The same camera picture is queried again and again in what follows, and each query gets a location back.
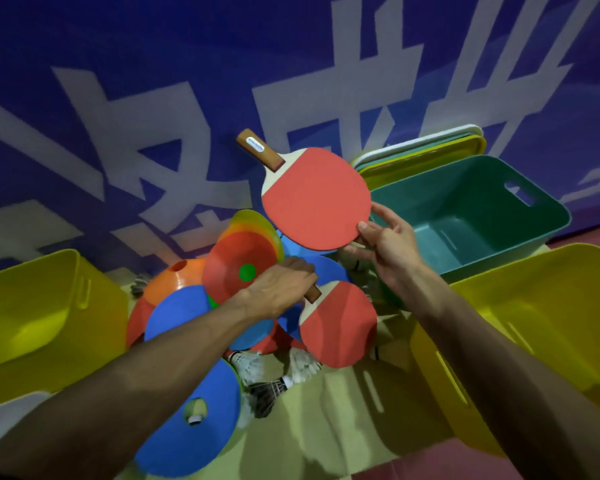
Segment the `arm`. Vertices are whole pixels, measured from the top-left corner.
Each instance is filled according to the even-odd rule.
[[[346,250],[376,265],[451,364],[502,449],[527,479],[600,479],[600,410],[567,380],[520,349],[422,261],[407,222],[361,223]]]
[[[0,440],[0,474],[22,480],[113,478],[238,335],[280,316],[316,279],[313,265],[288,258],[215,310],[67,387]]]

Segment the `hand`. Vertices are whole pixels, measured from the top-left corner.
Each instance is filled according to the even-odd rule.
[[[376,266],[378,277],[398,295],[411,311],[421,308],[417,290],[422,283],[421,277],[430,282],[439,282],[441,278],[424,263],[416,236],[407,221],[398,217],[391,209],[371,203],[371,211],[381,217],[388,227],[375,222],[360,222],[359,238],[356,242],[370,249],[356,247],[352,244],[344,250],[361,259],[368,259]]]
[[[243,300],[252,320],[273,319],[302,300],[316,281],[318,275],[312,264],[290,257],[259,275],[236,297]]]

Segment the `wooden paddle handle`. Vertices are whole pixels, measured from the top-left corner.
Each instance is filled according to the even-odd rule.
[[[274,152],[267,144],[256,136],[256,133],[250,129],[245,129],[236,138],[238,144],[247,150],[250,154],[256,157],[261,163],[275,172],[285,164],[283,158]]]
[[[307,291],[304,294],[304,297],[306,298],[306,300],[309,303],[314,303],[315,300],[320,298],[321,294],[322,294],[322,291],[320,291],[320,289],[316,285],[313,285],[311,288],[309,288],[309,291]]]

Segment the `teal plastic bin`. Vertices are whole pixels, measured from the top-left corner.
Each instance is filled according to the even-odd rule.
[[[531,255],[571,221],[563,204],[488,155],[407,177],[371,197],[413,226],[424,261],[448,283]]]

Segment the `forearm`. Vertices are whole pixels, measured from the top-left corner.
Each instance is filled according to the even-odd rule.
[[[526,478],[600,478],[600,411],[434,273],[409,273],[414,313]]]
[[[26,416],[0,441],[0,473],[113,478],[255,322],[236,296],[145,342]]]

